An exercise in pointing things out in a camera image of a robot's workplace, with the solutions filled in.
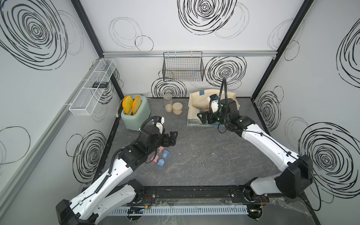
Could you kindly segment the blue hourglass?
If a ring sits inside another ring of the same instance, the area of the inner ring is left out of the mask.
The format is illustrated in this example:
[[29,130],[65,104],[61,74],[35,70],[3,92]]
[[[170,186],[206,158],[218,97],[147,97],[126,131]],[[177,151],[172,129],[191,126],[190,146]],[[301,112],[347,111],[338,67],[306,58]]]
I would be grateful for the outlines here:
[[169,156],[170,152],[167,151],[167,150],[163,150],[161,151],[158,156],[158,160],[157,160],[157,163],[156,165],[158,165],[159,167],[164,167],[164,164],[165,164],[165,160],[167,159],[167,157]]

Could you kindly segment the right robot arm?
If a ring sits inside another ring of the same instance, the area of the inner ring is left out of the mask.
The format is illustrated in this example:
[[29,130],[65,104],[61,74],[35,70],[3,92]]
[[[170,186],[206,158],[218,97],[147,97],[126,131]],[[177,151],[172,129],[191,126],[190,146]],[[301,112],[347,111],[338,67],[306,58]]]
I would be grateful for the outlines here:
[[287,149],[274,138],[266,134],[254,120],[241,116],[233,99],[221,99],[213,94],[208,97],[205,111],[198,113],[203,124],[219,123],[226,130],[252,143],[267,156],[280,170],[278,175],[254,178],[243,190],[247,201],[254,202],[265,194],[282,194],[295,199],[314,181],[313,161],[307,155],[299,155]]

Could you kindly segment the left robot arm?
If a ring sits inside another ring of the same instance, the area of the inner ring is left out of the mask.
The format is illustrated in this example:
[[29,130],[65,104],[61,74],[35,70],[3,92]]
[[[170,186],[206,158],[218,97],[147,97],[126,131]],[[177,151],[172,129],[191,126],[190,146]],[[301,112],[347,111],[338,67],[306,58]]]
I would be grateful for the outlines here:
[[161,116],[147,119],[137,139],[113,154],[109,168],[99,178],[70,201],[60,201],[56,206],[59,224],[97,225],[119,207],[141,201],[144,187],[135,179],[117,191],[114,189],[144,164],[149,155],[156,154],[158,148],[175,146],[178,132],[167,134],[164,121]]

